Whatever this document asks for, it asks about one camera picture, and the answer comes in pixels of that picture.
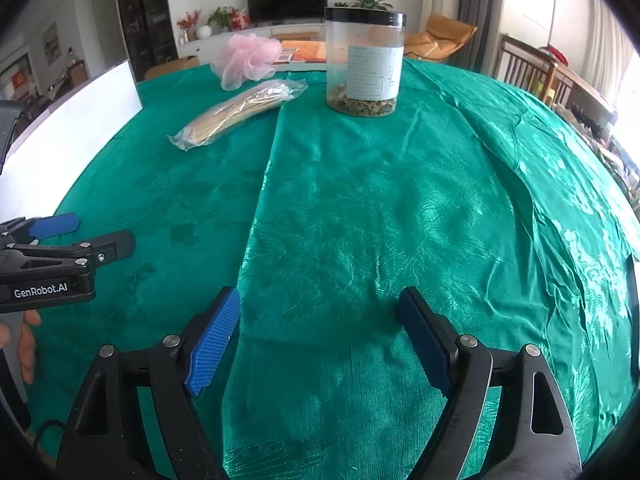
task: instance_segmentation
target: metal screw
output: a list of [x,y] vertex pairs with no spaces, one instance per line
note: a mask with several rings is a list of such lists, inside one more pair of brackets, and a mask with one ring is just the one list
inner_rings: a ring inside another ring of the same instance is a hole
[[111,357],[115,351],[113,345],[105,345],[100,348],[100,357]]
[[180,336],[177,334],[169,334],[162,339],[162,344],[167,348],[173,348],[174,346],[178,346],[180,344]]
[[473,348],[474,346],[478,346],[478,339],[469,334],[464,334],[460,336],[460,342],[463,346],[467,348]]
[[531,357],[538,357],[540,355],[540,348],[531,343],[524,347],[524,351]]

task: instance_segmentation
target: framed picture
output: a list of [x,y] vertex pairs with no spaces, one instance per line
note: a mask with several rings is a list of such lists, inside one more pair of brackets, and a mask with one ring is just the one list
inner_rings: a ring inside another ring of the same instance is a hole
[[55,60],[62,56],[60,40],[58,39],[58,28],[54,22],[42,35],[42,46],[47,64],[51,66]]
[[14,86],[14,89],[24,85],[26,82],[27,73],[24,69],[11,76],[11,84]]

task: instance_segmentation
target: vase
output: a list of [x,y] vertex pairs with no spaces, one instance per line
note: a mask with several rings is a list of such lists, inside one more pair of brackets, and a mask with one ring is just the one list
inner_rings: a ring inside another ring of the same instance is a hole
[[209,25],[203,25],[201,27],[198,27],[198,30],[196,30],[196,36],[198,37],[199,40],[204,40],[205,38],[208,38],[212,34],[213,34],[213,30],[211,30],[211,27],[209,27]]

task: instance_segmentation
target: cardboard box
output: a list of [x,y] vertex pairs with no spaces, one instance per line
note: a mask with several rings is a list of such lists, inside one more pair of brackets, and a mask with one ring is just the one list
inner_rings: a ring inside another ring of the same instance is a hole
[[156,65],[146,71],[145,81],[155,79],[161,75],[167,75],[171,72],[178,72],[178,70],[184,70],[185,68],[194,68],[200,66],[200,60],[198,56],[181,57],[168,63],[162,63],[162,65]]

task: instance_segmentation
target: round table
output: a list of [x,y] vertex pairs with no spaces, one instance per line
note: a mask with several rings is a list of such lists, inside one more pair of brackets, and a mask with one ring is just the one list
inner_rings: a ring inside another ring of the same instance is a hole
[[[396,317],[415,285],[460,333],[540,346],[585,460],[634,392],[625,260],[640,254],[596,157],[536,98],[455,68],[405,60],[398,110],[375,119],[331,110],[324,73],[280,76],[309,88],[189,152],[167,136],[236,92],[209,67],[140,85],[143,111],[60,206],[80,229],[50,240],[127,228],[137,247],[99,269],[96,300],[41,311],[34,426],[66,420],[103,344],[147,348],[235,285],[239,329],[196,400],[229,475],[404,479],[445,403]],[[59,438],[47,432],[50,452]]]

